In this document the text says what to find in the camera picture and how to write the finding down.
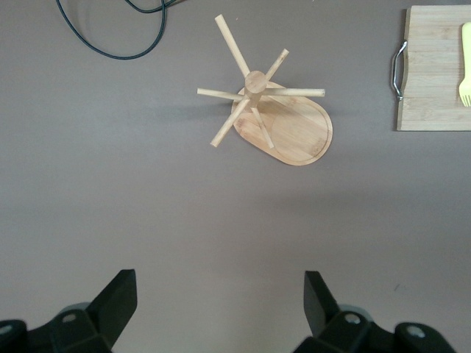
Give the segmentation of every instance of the wooden base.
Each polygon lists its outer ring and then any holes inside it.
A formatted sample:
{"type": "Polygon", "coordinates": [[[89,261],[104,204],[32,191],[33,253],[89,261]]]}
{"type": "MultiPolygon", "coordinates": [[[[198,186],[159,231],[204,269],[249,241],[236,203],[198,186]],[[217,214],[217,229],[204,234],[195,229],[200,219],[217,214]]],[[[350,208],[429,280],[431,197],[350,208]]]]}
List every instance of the wooden base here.
{"type": "MultiPolygon", "coordinates": [[[[268,88],[283,88],[269,82],[268,88]]],[[[238,101],[234,101],[232,111],[238,101]]],[[[239,116],[234,127],[245,140],[289,165],[315,162],[329,148],[332,123],[327,112],[305,97],[262,96],[257,105],[274,148],[270,149],[260,125],[250,108],[239,116]]]]}

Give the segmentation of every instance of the wooden dowel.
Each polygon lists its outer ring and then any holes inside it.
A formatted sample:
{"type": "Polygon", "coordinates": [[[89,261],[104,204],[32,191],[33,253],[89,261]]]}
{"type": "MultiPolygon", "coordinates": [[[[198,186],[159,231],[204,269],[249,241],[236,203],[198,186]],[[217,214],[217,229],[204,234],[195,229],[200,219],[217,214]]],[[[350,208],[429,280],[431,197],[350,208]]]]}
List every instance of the wooden dowel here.
{"type": "Polygon", "coordinates": [[[267,80],[270,80],[273,77],[275,72],[277,72],[277,69],[280,67],[281,63],[288,56],[288,54],[289,54],[289,51],[287,51],[286,49],[283,49],[280,56],[273,63],[272,67],[266,72],[265,76],[267,80]]]}
{"type": "Polygon", "coordinates": [[[214,147],[217,147],[224,136],[227,134],[227,132],[230,130],[234,122],[236,122],[238,116],[242,114],[244,111],[245,107],[249,104],[250,102],[250,97],[245,96],[244,99],[241,100],[241,102],[238,104],[237,108],[233,111],[231,115],[229,115],[229,118],[224,122],[224,125],[222,125],[222,128],[218,131],[216,136],[214,136],[214,139],[211,141],[211,145],[214,147]]]}
{"type": "Polygon", "coordinates": [[[204,88],[198,88],[197,93],[202,94],[203,96],[232,99],[233,101],[241,101],[242,99],[244,99],[244,96],[242,96],[241,94],[223,92],[221,90],[206,90],[204,88]]]}
{"type": "Polygon", "coordinates": [[[310,88],[266,88],[262,96],[296,96],[296,97],[323,97],[325,90],[310,88]]]}
{"type": "Polygon", "coordinates": [[[268,143],[269,148],[272,149],[273,147],[275,147],[275,145],[273,144],[273,141],[270,138],[270,135],[268,135],[268,131],[266,131],[266,126],[265,126],[265,123],[262,120],[262,117],[260,116],[260,112],[258,112],[258,109],[255,108],[255,107],[253,107],[251,109],[252,109],[253,115],[255,115],[255,119],[257,119],[258,126],[262,130],[263,136],[265,137],[265,140],[268,143]]]}
{"type": "Polygon", "coordinates": [[[247,66],[247,63],[244,60],[244,57],[242,56],[241,51],[239,50],[236,41],[234,40],[234,37],[232,33],[229,30],[229,27],[227,26],[226,21],[224,20],[224,17],[222,15],[219,15],[218,17],[214,18],[216,20],[216,23],[218,24],[219,30],[222,33],[222,36],[226,40],[227,46],[229,46],[230,52],[233,53],[235,62],[237,63],[238,67],[241,69],[242,74],[247,76],[250,73],[249,67],[247,66]]]}

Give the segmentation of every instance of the fork handle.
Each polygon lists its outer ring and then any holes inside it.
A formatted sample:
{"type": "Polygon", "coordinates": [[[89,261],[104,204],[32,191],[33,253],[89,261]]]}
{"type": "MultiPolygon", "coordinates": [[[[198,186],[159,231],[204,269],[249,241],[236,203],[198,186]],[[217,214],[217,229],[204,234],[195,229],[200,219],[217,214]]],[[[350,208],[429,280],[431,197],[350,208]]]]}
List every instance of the fork handle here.
{"type": "Polygon", "coordinates": [[[464,57],[464,75],[471,76],[471,22],[467,22],[461,29],[463,40],[463,57],[464,57]]]}

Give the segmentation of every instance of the metal handle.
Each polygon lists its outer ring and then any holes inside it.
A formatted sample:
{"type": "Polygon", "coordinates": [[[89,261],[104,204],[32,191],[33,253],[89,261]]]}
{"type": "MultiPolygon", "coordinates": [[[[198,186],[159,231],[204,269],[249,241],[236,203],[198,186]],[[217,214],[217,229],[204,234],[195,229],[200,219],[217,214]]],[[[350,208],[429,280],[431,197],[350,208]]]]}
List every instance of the metal handle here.
{"type": "Polygon", "coordinates": [[[407,40],[404,40],[404,43],[400,47],[399,51],[396,53],[394,56],[394,59],[392,60],[392,77],[391,77],[391,83],[394,89],[396,90],[396,95],[397,95],[397,100],[402,101],[403,100],[403,93],[401,90],[398,88],[396,79],[397,79],[397,58],[403,53],[404,49],[406,49],[407,46],[407,40]]]}

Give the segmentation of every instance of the cable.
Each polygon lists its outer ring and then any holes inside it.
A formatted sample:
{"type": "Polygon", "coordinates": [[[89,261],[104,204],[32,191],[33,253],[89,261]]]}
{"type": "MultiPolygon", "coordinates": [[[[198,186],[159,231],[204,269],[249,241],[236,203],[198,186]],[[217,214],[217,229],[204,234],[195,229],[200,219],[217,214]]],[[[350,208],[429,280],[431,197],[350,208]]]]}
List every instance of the cable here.
{"type": "Polygon", "coordinates": [[[165,0],[160,0],[161,1],[161,5],[159,7],[156,7],[154,9],[151,9],[151,10],[143,10],[137,6],[135,6],[130,0],[125,0],[126,3],[128,3],[134,10],[137,10],[139,11],[140,13],[156,13],[158,11],[162,11],[162,19],[160,20],[160,29],[159,29],[159,32],[157,34],[157,37],[155,38],[154,40],[154,43],[151,44],[151,46],[149,48],[147,48],[146,50],[142,51],[141,53],[139,54],[136,54],[136,55],[130,55],[130,56],[118,56],[118,55],[113,55],[113,54],[109,54],[105,51],[102,51],[98,48],[96,48],[95,46],[91,45],[90,42],[88,42],[74,27],[74,25],[70,22],[70,20],[68,19],[67,15],[65,14],[65,11],[62,7],[62,4],[60,3],[60,0],[56,0],[56,3],[57,3],[57,6],[59,7],[59,11],[60,13],[62,14],[62,16],[64,17],[64,20],[65,22],[68,24],[68,26],[71,28],[72,32],[90,49],[92,49],[93,51],[96,51],[97,53],[101,54],[101,55],[104,55],[106,57],[110,57],[111,59],[116,59],[116,60],[133,60],[133,59],[137,59],[139,57],[143,57],[144,55],[150,53],[151,50],[153,50],[153,48],[155,48],[157,46],[157,44],[160,42],[160,39],[162,38],[162,35],[163,35],[163,32],[165,30],[165,23],[166,23],[166,8],[167,7],[170,7],[171,5],[173,5],[173,3],[175,3],[176,1],[178,0],[170,0],[168,1],[167,3],[165,3],[165,0]]]}

